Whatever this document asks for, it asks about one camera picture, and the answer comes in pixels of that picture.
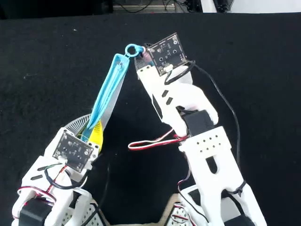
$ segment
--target electronic component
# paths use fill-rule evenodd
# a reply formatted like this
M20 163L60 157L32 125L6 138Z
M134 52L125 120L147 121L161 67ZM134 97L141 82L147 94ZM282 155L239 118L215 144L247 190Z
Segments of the electronic component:
M147 48L160 76L187 62L177 33Z
M20 226L43 226L52 206L38 199L30 199L20 211Z
M56 159L59 159L59 157L65 159L67 166L80 173L85 167L93 150L93 147L90 145L64 132L53 153L53 157Z

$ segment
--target black cable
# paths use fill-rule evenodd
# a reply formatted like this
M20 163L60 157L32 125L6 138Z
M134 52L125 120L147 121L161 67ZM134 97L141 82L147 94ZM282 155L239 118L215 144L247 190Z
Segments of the black cable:
M169 73L164 81L164 85L169 85L171 83L173 83L174 81L177 81L179 78L183 77L184 75L186 75L188 72L190 72L192 70L192 68L194 67L194 65L196 64L196 62L194 60L192 61L188 61L187 64L189 64L189 66L179 75L173 77L172 79L169 79L171 73Z
M44 173L45 173L47 181L52 186L63 189L63 190L69 190L69 189L73 189L73 188L76 188L76 187L80 187L85 182L85 179L88 176L89 170L86 171L85 175L83 176L83 178L79 182L76 182L76 183L74 183L73 185L70 185L70 186L62 186L62 185L59 185L56 182L54 182L54 180L48 174L48 168L46 168L44 170Z
M240 169L240 128L239 128L239 122L238 122L238 118L235 114L235 111L233 109L233 107L230 105L230 103L228 102L228 100L226 99L226 97L223 95L223 93L221 92L221 90L218 88L216 82L214 81L213 77L206 72L203 68L194 65L201 73L203 73L204 75L206 75L212 82L212 84L214 85L216 91L218 92L218 94L221 96L221 98L223 99L223 101L226 103L226 105L228 106L228 108L231 110L232 114L233 114L233 118L235 121L235 125L236 125L236 131L237 131L237 143L236 143L236 162L238 165L238 168Z
M185 13L185 10L182 8L182 6L181 6L181 2L179 2L179 1L177 1L177 0L174 0L174 2L176 3L176 4L178 4L178 6L181 8L181 10L183 11L183 13Z
M109 164L108 168L107 168L108 174L107 174L107 180L105 182L105 187L104 187L102 199L100 200L98 206L95 208L93 213L87 218L87 220L81 226L86 226L90 222L90 220L94 217L94 215L100 210L101 206L103 205L103 202L104 202L105 197L106 197L107 192L108 192L108 185L109 185L109 180L110 180L110 170L111 170L111 167L110 167L110 164Z
M144 6L143 8L141 8L141 9L139 9L139 10L137 10L137 11L130 11L130 10L128 10L127 8L125 8L122 4L120 4L120 3L116 2L116 1L115 1L115 4L121 6L121 7L122 7L126 12L128 12L128 13L139 13L140 11L146 9L153 1L154 1L154 0L150 0L149 3L146 4L146 6Z
M168 10L167 10L167 5L168 5L171 1L172 1L172 0L168 0L167 3L164 5L164 10L165 10L165 11L168 11Z

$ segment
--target wire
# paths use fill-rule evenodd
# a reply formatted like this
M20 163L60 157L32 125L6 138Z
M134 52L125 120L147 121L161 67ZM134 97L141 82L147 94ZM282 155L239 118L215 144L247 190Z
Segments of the wire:
M128 13L139 13L140 11L146 9L153 1L154 1L154 0L150 0L149 3L147 3L143 8L141 8L141 9L139 9L139 10L137 10L137 11L130 11L130 10L128 10L127 8L125 8L122 4L120 4L120 3L116 2L116 1L115 1L115 4L121 6L121 7L122 7L126 12L128 12Z
M174 0L174 2L176 3L176 4L178 4L178 6L180 7L180 9L183 11L183 13L185 13L185 10L182 8L182 4L181 4L181 2L179 2L179 1L177 1L177 0Z
M218 94L221 96L221 98L223 99L223 101L226 103L226 105L228 106L228 108L231 110L232 114L233 114L233 118L235 121L235 125L236 125L236 132L237 132L237 142L236 142L236 162L238 165L238 168L240 169L240 128L239 128L239 122L238 122L238 118L235 114L235 111L233 109L233 107L230 105L230 103L228 102L228 100L226 99L226 97L223 95L223 93L221 92L221 90L218 88L216 82L214 81L213 77L206 72L203 68L197 66L196 64L194 65L201 73L203 73L204 75L206 75L212 82L212 84L214 85L216 91L218 92Z
M191 214L189 213L189 211L188 211L187 208L185 208L184 206L179 205L179 204L174 204L174 207L184 209L184 210L186 211L188 217L189 217L189 220L190 220L192 226L196 226L196 225L197 225L197 224L193 221L192 216L191 216Z
M167 144L172 144L172 143L178 143L178 142L181 142L181 141L183 141L187 138L187 137L178 137L178 136L175 135L176 139L162 141L171 132L173 132L173 129L169 130L166 134L164 134L163 136L161 136L161 137L159 137L155 140L135 141L135 142L130 143L127 147L131 151L139 151L139 150L144 150L144 149L148 149L148 148L151 148L151 147L167 145ZM137 145L141 145L141 144L144 144L144 143L150 143L150 144L149 145L137 146Z
M89 170L86 171L85 175L83 176L83 178L79 181L79 182L76 182L75 184L73 185L70 185L70 186L62 186L62 185L59 185L55 182L55 179L53 180L49 174L48 174L48 171L47 169L45 169L45 176L46 176L46 179L47 181L54 187L57 187L57 188L60 188L60 189L63 189L63 190L68 190L68 189L73 189L73 188L76 188L76 187L80 187L86 180L86 177L88 176L88 172Z
M108 192L108 186L109 186L109 180L110 180L110 171L111 171L111 165L109 164L108 165L108 168L107 168L107 180L105 182L105 187L104 187L104 191L103 191L103 196L102 196L102 199L100 200L98 206L95 208L95 210L93 211L93 213L87 218L87 220L81 225L81 226L86 226L90 220L94 217L94 215L100 210L100 208L102 207L103 205L103 202L105 200L105 197L107 195L107 192Z
M54 179L54 182L56 181L57 177L67 168L67 166L63 166L61 168L61 170L58 172L57 176ZM50 192L50 190L52 189L53 185L50 184L49 188L47 189L47 192Z
M34 187L34 186L22 186L17 190L18 195L20 195L21 191L23 189L31 189L33 191L35 191L37 194L41 195L41 196L45 196L49 199L51 199L53 202L56 202L56 198L49 194L48 192L43 191L42 189L38 188L38 187Z
M175 76L175 77L173 77L171 79L169 79L171 73L167 74L167 76L165 78L165 81L164 81L164 85L169 85L169 84L173 83L174 81L177 81L179 78L183 77L184 75L186 75L188 72L190 72L192 70L192 68L194 67L195 63L196 62L194 60L187 61L186 64L189 64L189 66L182 73L178 74L177 76Z
M186 198L185 198L185 196L182 194L182 192L181 192L181 190L180 190L180 185L181 185L181 183L183 182L183 181L186 181L186 180L188 180L188 178L190 177L190 174L191 174L191 170L190 170L190 166L189 166L189 169L188 169L188 173L187 173L187 176L186 176L186 178L185 179L183 179L183 180L180 180L178 183L177 183L177 185L178 185L178 192L179 192L179 194L180 194L180 196L182 196L182 198L199 214L199 215L201 215L202 217L204 217L205 218L205 220L207 221L207 223L209 223L209 220L207 219L207 217L204 215L204 214L202 214L201 212L199 212L195 207L194 207L194 205L192 205Z

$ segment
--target red and white wire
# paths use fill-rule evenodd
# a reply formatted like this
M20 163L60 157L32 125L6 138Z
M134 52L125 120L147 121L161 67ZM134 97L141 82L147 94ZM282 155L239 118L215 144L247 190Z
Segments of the red and white wire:
M63 166L61 170L58 172L56 178L54 179L54 182L56 181L57 177L67 168L67 166ZM50 190L53 188L53 185L50 185L49 188L47 189L47 192L50 192Z
M46 197L50 200L52 200L53 202L56 202L56 198L49 194L48 192L43 191L42 189L38 188L38 187L34 187L34 186L22 186L17 190L18 195L20 195L21 191L24 189L31 189L33 191L36 192L36 194L41 195L42 197Z
M193 221L192 216L186 207L179 205L179 204L175 204L174 207L184 209L189 217L189 221L191 222L192 226L197 226L197 224Z
M187 137L178 138L175 135L176 139L162 141L165 137L167 137L172 132L173 132L173 129L169 130L166 134L164 134L163 136L161 136L161 137L159 137L155 140L135 141L135 142L132 142L132 143L128 144L127 147L131 151L139 151L139 150L144 150L144 149L148 149L148 148L152 148L152 147L156 147L156 146L168 145L168 144L172 144L172 143L178 143L178 142L181 142L181 141L183 141L187 138Z

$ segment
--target yellow tag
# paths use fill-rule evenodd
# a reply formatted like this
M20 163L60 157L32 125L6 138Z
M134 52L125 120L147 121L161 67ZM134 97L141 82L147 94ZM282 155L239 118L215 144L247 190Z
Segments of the yellow tag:
M89 137L89 141L99 145L99 152L102 149L103 145L103 126L100 120L94 126L92 133Z

